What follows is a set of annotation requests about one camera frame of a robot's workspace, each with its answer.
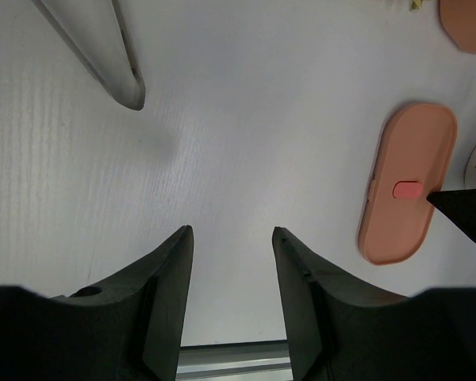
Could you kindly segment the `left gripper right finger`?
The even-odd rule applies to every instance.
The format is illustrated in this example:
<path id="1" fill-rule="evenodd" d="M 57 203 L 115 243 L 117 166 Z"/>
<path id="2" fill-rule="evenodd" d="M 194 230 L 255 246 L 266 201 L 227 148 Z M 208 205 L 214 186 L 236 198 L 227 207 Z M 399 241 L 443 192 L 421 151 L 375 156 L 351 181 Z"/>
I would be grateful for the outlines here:
<path id="1" fill-rule="evenodd" d="M 476 288 L 412 297 L 318 256 L 288 229 L 272 235 L 296 380 L 476 380 Z"/>

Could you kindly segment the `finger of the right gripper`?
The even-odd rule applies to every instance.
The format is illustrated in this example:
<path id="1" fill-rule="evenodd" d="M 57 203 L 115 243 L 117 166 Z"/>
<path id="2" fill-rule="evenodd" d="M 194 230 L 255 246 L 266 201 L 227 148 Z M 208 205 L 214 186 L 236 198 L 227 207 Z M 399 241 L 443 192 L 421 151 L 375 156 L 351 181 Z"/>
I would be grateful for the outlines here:
<path id="1" fill-rule="evenodd" d="M 476 189 L 436 191 L 427 200 L 476 244 Z"/>

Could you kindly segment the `pink lunch box lid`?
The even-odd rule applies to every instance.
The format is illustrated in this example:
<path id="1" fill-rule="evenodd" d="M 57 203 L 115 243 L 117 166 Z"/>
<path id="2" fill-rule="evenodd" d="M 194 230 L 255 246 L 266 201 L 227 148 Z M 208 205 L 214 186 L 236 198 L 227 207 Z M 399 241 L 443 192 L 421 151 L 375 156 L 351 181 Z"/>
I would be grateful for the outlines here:
<path id="1" fill-rule="evenodd" d="M 446 106 L 416 102 L 386 123 L 358 235 L 372 264 L 407 260 L 423 244 L 456 142 L 458 124 Z"/>

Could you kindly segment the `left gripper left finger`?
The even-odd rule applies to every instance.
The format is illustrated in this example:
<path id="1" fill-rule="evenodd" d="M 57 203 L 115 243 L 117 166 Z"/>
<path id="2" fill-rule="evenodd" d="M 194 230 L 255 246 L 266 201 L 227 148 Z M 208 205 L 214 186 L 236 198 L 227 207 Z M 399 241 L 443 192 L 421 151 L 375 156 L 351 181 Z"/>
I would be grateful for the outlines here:
<path id="1" fill-rule="evenodd" d="M 0 286 L 0 380 L 173 380 L 193 253 L 185 225 L 69 296 Z"/>

